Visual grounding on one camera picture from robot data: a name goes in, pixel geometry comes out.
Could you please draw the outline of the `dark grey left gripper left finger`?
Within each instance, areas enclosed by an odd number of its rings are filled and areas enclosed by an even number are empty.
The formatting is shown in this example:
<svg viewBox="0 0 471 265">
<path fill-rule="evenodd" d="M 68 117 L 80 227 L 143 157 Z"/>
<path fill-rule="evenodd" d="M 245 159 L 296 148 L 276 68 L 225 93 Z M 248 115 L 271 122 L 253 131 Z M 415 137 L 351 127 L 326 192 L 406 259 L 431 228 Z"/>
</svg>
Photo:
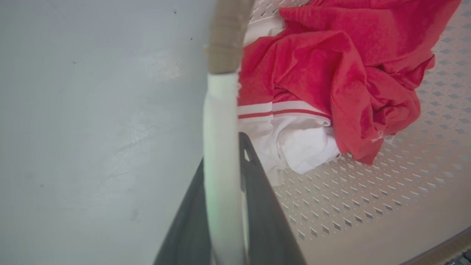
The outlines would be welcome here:
<svg viewBox="0 0 471 265">
<path fill-rule="evenodd" d="M 204 179 L 202 160 L 153 262 L 155 265 L 213 263 Z"/>
</svg>

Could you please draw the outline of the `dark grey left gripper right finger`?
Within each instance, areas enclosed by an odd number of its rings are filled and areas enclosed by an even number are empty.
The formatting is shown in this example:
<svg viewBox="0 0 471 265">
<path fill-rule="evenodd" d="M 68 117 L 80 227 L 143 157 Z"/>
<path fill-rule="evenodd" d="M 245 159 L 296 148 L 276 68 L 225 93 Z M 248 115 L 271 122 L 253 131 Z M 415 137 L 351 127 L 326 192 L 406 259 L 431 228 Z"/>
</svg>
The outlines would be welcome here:
<svg viewBox="0 0 471 265">
<path fill-rule="evenodd" d="M 239 147 L 242 191 L 248 215 L 249 264 L 306 264 L 251 140 L 242 132 Z"/>
</svg>

